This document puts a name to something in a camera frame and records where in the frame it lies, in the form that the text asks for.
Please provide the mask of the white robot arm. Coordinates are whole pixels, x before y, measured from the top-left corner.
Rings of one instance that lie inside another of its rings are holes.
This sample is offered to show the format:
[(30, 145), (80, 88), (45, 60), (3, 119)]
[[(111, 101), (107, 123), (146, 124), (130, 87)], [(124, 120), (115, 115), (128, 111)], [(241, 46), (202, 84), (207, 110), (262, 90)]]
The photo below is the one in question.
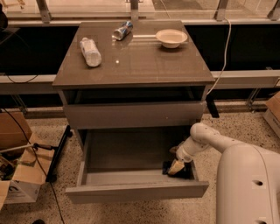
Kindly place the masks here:
[(190, 136), (171, 148), (175, 175), (196, 154), (212, 147), (221, 153), (216, 178), (216, 224), (280, 224), (280, 154), (223, 136), (195, 123)]

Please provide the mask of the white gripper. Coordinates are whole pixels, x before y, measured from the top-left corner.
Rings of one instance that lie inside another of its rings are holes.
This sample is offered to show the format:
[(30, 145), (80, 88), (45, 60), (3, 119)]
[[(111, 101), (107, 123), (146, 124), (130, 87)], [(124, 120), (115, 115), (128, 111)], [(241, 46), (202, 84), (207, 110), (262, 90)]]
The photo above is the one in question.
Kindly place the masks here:
[(191, 137), (188, 137), (184, 142), (178, 146), (171, 147), (169, 152), (176, 154), (177, 159), (174, 159), (171, 163), (171, 167), (168, 170), (169, 175), (175, 175), (185, 168), (185, 163), (193, 161), (193, 157), (201, 149), (199, 143), (195, 142)]

